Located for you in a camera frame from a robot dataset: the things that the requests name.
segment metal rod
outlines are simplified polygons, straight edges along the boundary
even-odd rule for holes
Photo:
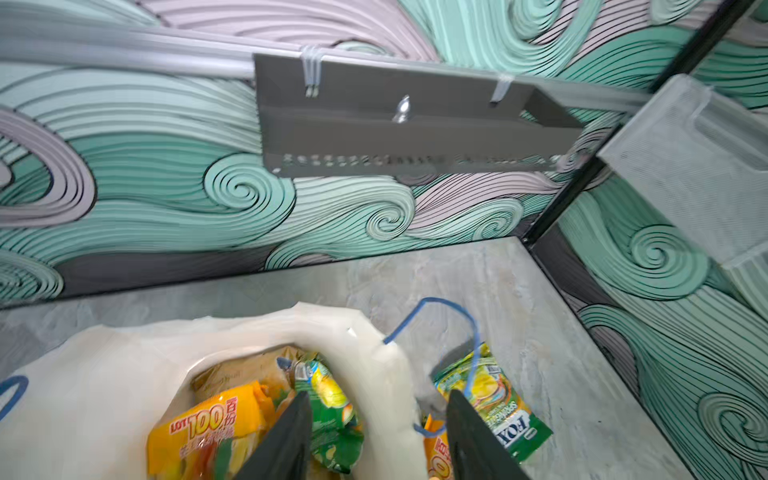
[[[541,235],[544,235],[547,230],[558,221],[558,218],[565,212],[565,209],[571,206],[583,189],[594,180],[600,173],[600,170],[603,170],[606,165],[605,162],[598,157],[598,152],[611,138],[613,138],[620,128],[620,125],[615,127],[610,134],[603,139],[600,146],[594,150],[594,153],[584,165],[576,171],[576,174],[571,181],[568,182],[568,185],[560,190],[560,193],[547,206],[544,213],[542,213],[541,216],[528,228],[528,231],[523,234],[523,245],[528,248],[533,247],[536,240],[538,240]]]
[[[296,58],[301,45],[260,41],[165,27],[105,25],[99,22],[41,18],[22,13],[0,18],[0,61],[95,68],[120,68],[166,74],[253,79],[253,54]],[[385,55],[322,49],[323,62],[368,65],[498,80],[497,71],[453,67]],[[635,113],[650,99],[643,91],[527,75],[534,84],[569,108]]]
[[[691,73],[723,36],[733,27],[739,18],[750,10],[755,0],[725,0],[710,15],[688,43],[675,55],[669,65],[656,77],[650,86],[651,93],[656,93],[670,77],[677,74]]]

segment green snack bag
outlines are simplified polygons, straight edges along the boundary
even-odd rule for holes
[[[310,450],[327,469],[348,475],[362,452],[362,433],[354,429],[329,430],[312,435]]]
[[[349,474],[362,451],[362,426],[352,404],[315,354],[294,369],[296,391],[307,392],[312,407],[312,455],[329,470]]]
[[[437,390],[446,400],[451,390],[464,390],[473,356],[474,352],[432,377]],[[521,396],[512,388],[496,358],[484,343],[480,345],[480,359],[469,401],[504,448],[518,462],[528,458],[552,435],[549,427],[531,412]]]

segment aluminum rail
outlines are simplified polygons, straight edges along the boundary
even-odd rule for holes
[[[253,54],[299,58],[301,45],[214,35],[166,27],[136,27],[23,13],[0,18],[0,61],[120,68],[165,74],[253,79]],[[323,50],[323,62],[496,79],[496,71],[452,67],[383,55]],[[569,108],[635,113],[650,99],[643,91],[515,76]]]

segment yellow snack bag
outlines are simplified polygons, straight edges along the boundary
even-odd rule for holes
[[[469,353],[432,377],[435,387],[446,400],[449,399],[451,390],[464,390],[474,355],[474,352]],[[499,443],[518,462],[525,460],[552,435],[549,427],[512,388],[509,378],[502,372],[496,358],[484,343],[480,345],[478,368],[472,382],[472,398],[469,401],[496,435]]]
[[[195,400],[202,402],[224,390],[258,380],[277,408],[293,389],[292,364],[302,355],[303,351],[295,346],[283,346],[212,366],[192,380]]]
[[[267,414],[273,425],[274,406],[261,385],[253,382],[226,390],[156,427],[147,439],[147,473],[185,479],[210,476],[214,469],[220,472],[211,478],[237,473],[233,467],[240,469],[270,427],[260,404],[271,407]]]
[[[437,432],[444,422],[435,420],[430,415],[424,428],[429,432]],[[448,446],[448,433],[433,439],[424,439],[424,452],[427,455],[427,469],[430,478],[438,480],[453,480],[453,464]]]

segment black metal frame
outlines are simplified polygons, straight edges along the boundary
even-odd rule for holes
[[[701,26],[688,43],[677,53],[670,64],[659,74],[653,84],[648,88],[651,93],[671,77],[677,74],[689,74],[712,51],[723,36],[733,27],[756,0],[724,0],[717,10],[710,15],[704,25]],[[522,242],[530,250],[541,235],[558,221],[560,215],[571,205],[576,197],[589,185],[590,182],[605,167],[598,154],[600,149],[616,133],[614,129],[606,140],[595,149],[584,166],[574,175],[571,182],[554,198],[541,216],[523,234]]]

